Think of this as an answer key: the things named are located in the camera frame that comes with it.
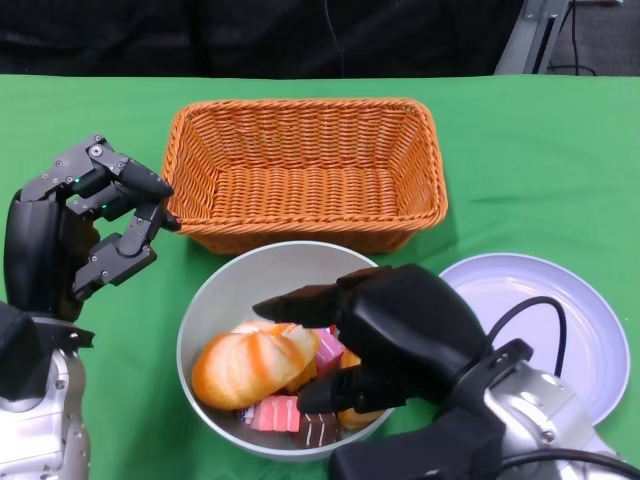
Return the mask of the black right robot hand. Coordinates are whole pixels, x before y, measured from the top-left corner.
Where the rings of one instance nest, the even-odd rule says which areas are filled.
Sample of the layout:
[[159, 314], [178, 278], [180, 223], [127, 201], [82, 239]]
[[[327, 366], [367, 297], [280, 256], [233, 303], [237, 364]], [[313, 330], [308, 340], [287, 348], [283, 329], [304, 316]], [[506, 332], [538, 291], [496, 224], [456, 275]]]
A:
[[492, 349], [476, 315], [439, 276], [415, 265], [374, 267], [330, 285], [309, 285], [253, 310], [276, 323], [334, 326], [359, 358], [304, 388], [303, 413], [371, 413], [415, 397], [444, 400]]

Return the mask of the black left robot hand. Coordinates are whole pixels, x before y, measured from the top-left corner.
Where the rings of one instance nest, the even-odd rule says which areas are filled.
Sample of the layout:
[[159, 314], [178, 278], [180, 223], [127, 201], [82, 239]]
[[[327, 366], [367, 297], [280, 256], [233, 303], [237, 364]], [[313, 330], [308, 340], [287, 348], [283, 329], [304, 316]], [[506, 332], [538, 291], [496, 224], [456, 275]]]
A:
[[39, 317], [74, 322], [84, 302], [119, 285], [157, 254], [160, 229], [177, 231], [172, 187], [94, 134], [55, 156], [12, 199], [4, 247], [6, 295]]

